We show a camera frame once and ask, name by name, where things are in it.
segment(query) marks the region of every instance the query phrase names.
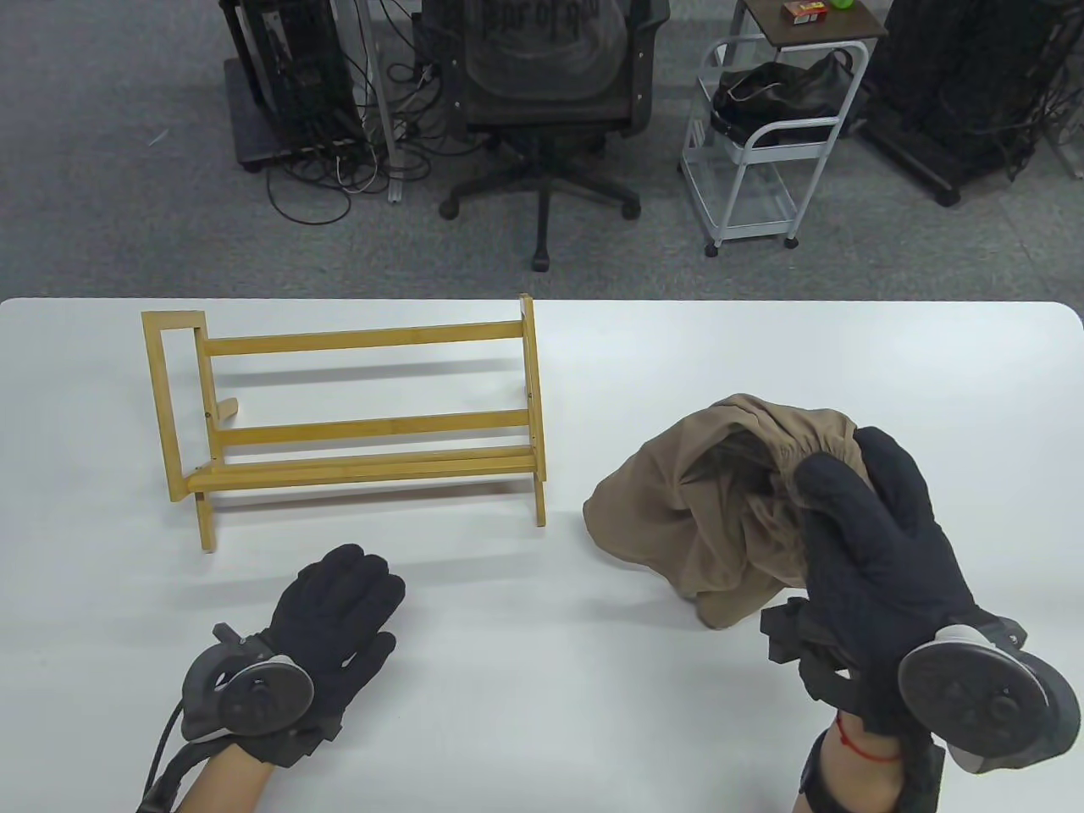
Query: red box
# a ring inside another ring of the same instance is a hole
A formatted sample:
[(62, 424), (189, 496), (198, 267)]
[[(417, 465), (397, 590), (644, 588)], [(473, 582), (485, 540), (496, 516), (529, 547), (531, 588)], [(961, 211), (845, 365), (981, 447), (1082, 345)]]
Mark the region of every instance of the red box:
[(783, 4), (783, 16), (790, 25), (820, 23), (828, 16), (828, 3), (821, 0), (797, 0)]

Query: black glove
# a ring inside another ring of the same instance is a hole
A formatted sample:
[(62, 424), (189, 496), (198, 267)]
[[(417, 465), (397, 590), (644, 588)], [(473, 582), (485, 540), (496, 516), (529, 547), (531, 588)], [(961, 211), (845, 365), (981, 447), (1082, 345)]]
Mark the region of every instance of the black glove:
[(289, 728), (237, 744), (261, 762), (289, 767), (334, 739), (346, 707), (396, 648), (395, 635), (380, 628), (404, 592), (388, 563), (358, 545), (336, 547), (301, 570), (260, 637), (309, 673), (312, 704)]
[(920, 726), (900, 695), (900, 661), (976, 605), (914, 459), (875, 427), (854, 439), (876, 493), (828, 454), (796, 472), (812, 508), (802, 512), (809, 606), (856, 667), (867, 727), (903, 735)]

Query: brown cloth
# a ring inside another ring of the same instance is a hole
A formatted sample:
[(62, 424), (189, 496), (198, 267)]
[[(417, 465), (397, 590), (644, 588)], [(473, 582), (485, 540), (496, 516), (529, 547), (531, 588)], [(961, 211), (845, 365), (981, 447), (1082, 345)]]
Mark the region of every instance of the brown cloth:
[(708, 627), (731, 627), (805, 585), (795, 468), (828, 452), (868, 483), (854, 428), (834, 410), (731, 396), (644, 443), (583, 519), (601, 549), (664, 576)]

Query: wooden shelf frame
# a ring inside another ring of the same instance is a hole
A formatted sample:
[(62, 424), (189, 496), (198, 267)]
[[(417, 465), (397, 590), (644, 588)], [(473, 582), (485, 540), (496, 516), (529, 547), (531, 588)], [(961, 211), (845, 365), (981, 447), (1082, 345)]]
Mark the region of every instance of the wooden shelf frame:
[[(144, 311), (143, 337), (151, 369), (151, 387), (158, 418), (162, 456), (166, 466), (169, 499), (195, 496), (199, 543), (212, 553), (218, 547), (209, 494), (216, 491), (292, 488), (352, 482), (422, 480), (441, 477), (477, 477), (530, 474), (534, 480), (535, 521), (545, 525), (545, 437), (542, 430), (542, 393), (539, 383), (534, 302), (519, 297), (520, 319), (509, 322), (393, 327), (338, 333), (307, 333), (282, 336), (247, 336), (212, 339), (207, 335), (203, 311)], [(199, 390), (203, 398), (210, 460), (185, 475), (177, 438), (177, 422), (169, 391), (165, 331), (191, 330), (195, 337)], [(518, 410), (465, 412), (447, 415), (339, 421), (319, 424), (285, 424), (228, 428), (223, 424), (237, 413), (237, 399), (218, 399), (211, 360), (222, 356), (249, 356), (317, 350), (348, 350), (403, 345), (449, 344), (520, 339), (524, 347), (526, 405)], [(448, 431), (478, 431), (522, 426), (526, 446), (456, 449), (439, 452), (406, 452), (340, 457), (311, 457), (268, 463), (227, 463), (225, 452), (236, 447), (279, 443), (313, 443), (359, 438), (426, 435)]]

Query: black handbag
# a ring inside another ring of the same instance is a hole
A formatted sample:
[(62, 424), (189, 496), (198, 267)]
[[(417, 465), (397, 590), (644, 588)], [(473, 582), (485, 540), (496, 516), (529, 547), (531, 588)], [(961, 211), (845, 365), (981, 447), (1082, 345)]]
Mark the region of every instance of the black handbag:
[[(711, 126), (736, 144), (771, 121), (835, 116), (851, 86), (853, 59), (836, 49), (808, 68), (765, 62), (750, 70), (724, 72), (711, 100)], [(825, 141), (830, 127), (774, 130), (757, 142)]]

